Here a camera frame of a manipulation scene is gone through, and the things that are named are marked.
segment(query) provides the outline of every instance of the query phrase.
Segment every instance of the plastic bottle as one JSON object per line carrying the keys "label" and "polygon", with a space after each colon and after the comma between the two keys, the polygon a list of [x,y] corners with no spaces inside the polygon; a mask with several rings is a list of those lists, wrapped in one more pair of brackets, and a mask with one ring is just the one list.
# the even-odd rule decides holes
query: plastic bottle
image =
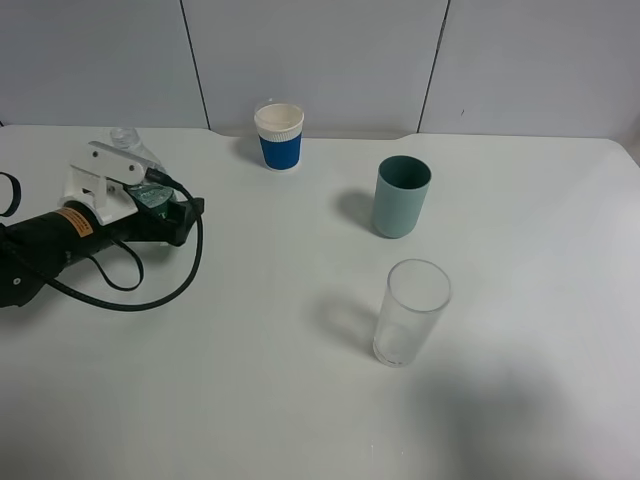
{"label": "plastic bottle", "polygon": [[[111,129],[111,142],[119,150],[142,157],[149,161],[148,166],[166,173],[158,157],[142,143],[135,128],[116,127]],[[172,188],[146,180],[140,185],[129,187],[129,193],[162,218],[167,216],[167,202],[174,197]]]}

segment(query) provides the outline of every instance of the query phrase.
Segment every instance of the cup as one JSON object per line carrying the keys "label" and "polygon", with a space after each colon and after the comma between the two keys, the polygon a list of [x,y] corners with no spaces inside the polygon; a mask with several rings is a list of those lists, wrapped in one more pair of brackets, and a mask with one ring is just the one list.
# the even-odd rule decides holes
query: cup
{"label": "cup", "polygon": [[270,103],[254,115],[262,154],[273,170],[288,170],[300,160],[300,141],[304,112],[290,103]]}
{"label": "cup", "polygon": [[383,236],[400,238],[410,233],[431,181],[431,170],[414,157],[398,155],[384,160],[378,168],[373,201],[373,226]]}
{"label": "cup", "polygon": [[449,277],[437,265],[410,259],[387,277],[373,351],[389,367],[411,363],[451,300]]}

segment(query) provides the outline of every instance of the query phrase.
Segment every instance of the paper cup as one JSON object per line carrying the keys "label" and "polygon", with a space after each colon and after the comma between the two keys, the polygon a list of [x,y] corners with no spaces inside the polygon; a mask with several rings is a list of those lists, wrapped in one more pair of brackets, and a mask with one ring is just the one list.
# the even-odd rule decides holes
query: paper cup
{"label": "paper cup", "polygon": [[255,113],[262,154],[273,170],[287,170],[300,160],[304,113],[297,105],[273,103]]}

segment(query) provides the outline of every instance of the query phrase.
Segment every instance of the white table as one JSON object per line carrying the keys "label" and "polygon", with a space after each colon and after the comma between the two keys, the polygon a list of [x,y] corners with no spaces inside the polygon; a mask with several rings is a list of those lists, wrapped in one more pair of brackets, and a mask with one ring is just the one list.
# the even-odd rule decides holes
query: white table
{"label": "white table", "polygon": [[[1,170],[24,189],[11,221],[54,209],[73,150],[106,132],[1,128]],[[201,271],[147,313],[47,287],[0,311],[2,478],[637,478],[640,170],[617,144],[306,139],[297,170],[276,174],[254,141],[142,135],[206,198]],[[433,171],[399,240],[367,224],[392,154]],[[145,249],[129,295],[91,264],[61,278],[150,300],[183,280],[194,240]],[[107,268],[134,279],[112,250]],[[416,362],[390,369],[372,333],[386,274],[409,257],[442,266],[454,296]]]}

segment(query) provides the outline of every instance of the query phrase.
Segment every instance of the teal cup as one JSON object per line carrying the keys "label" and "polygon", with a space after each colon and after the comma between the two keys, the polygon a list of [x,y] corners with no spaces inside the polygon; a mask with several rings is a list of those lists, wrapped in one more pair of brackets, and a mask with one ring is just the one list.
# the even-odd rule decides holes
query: teal cup
{"label": "teal cup", "polygon": [[431,170],[417,158],[398,155],[378,168],[373,201],[373,226],[385,237],[400,238],[410,233],[431,181]]}

